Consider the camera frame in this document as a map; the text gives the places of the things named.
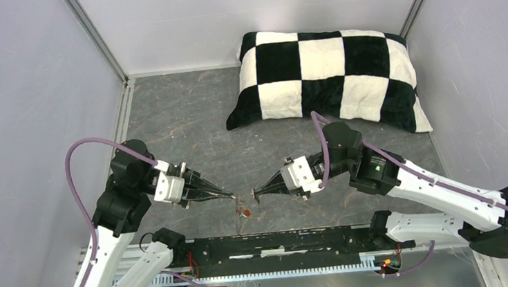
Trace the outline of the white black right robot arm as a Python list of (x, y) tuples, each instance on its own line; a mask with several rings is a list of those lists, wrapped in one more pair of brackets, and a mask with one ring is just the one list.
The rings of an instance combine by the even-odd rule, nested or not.
[(347, 174), (349, 186), (370, 195), (389, 196), (431, 207), (430, 214), (376, 212), (368, 238), (379, 249), (392, 243), (454, 242), (488, 257), (508, 259), (508, 187), (481, 189), (429, 172), (400, 155), (364, 142), (346, 123), (320, 128), (322, 150), (286, 158), (280, 170), (252, 190), (310, 198), (335, 176)]

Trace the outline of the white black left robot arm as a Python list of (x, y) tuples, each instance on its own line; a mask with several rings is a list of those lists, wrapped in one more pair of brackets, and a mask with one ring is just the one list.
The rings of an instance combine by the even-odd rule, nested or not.
[[(71, 175), (71, 157), (88, 142), (114, 147), (111, 175), (89, 215)], [(68, 186), (90, 230), (86, 256), (73, 287), (148, 287), (165, 268), (180, 266), (187, 260), (182, 234), (165, 228), (156, 231), (145, 253), (114, 283), (119, 263), (132, 242), (142, 218), (152, 202), (170, 203), (183, 208), (193, 202), (233, 198), (234, 194), (215, 186), (187, 167), (157, 160), (145, 142), (123, 143), (105, 138), (81, 139), (68, 149), (64, 168)]]

